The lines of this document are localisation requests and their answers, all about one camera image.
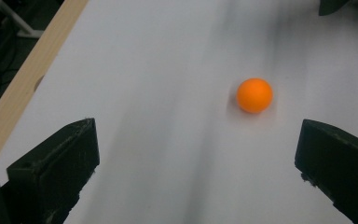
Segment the wooden strip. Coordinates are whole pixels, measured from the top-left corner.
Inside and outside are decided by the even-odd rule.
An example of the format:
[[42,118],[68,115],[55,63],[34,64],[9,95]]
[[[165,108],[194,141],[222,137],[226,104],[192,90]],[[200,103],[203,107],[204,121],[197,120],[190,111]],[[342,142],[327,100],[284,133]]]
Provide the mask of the wooden strip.
[[65,0],[0,99],[0,151],[89,0]]

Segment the ball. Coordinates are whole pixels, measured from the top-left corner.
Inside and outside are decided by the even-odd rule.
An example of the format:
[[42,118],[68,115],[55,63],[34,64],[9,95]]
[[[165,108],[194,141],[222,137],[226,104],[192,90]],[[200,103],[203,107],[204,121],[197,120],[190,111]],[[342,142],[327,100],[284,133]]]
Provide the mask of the ball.
[[237,103],[248,113],[256,114],[265,110],[272,102],[273,91],[266,80],[253,77],[240,84],[237,90]]

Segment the black object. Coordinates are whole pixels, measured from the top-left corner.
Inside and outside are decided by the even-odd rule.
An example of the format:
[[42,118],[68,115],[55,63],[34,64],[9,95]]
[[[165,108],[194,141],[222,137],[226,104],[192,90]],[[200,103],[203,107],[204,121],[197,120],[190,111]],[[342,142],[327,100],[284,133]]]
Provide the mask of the black object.
[[7,168],[7,223],[62,224],[99,163],[95,120],[66,125]]
[[350,0],[321,0],[319,15],[326,16],[332,14],[342,8],[349,1]]
[[335,208],[358,224],[358,138],[334,126],[304,119],[296,167]]

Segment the wooden edge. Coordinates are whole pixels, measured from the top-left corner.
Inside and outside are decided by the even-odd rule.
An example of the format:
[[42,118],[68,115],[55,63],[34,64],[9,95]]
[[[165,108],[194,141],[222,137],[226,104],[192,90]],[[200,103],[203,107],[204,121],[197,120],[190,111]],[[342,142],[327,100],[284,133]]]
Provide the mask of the wooden edge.
[[0,151],[89,0],[65,0],[0,99]]

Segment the white surface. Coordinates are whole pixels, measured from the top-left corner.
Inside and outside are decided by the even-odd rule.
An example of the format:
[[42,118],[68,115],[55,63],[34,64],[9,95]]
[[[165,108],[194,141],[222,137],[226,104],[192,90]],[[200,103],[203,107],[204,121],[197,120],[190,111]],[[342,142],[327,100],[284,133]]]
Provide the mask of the white surface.
[[[101,165],[66,224],[349,224],[294,166],[302,119],[358,136],[358,11],[318,1],[90,0],[0,155],[97,121]],[[272,106],[233,94],[267,79]]]

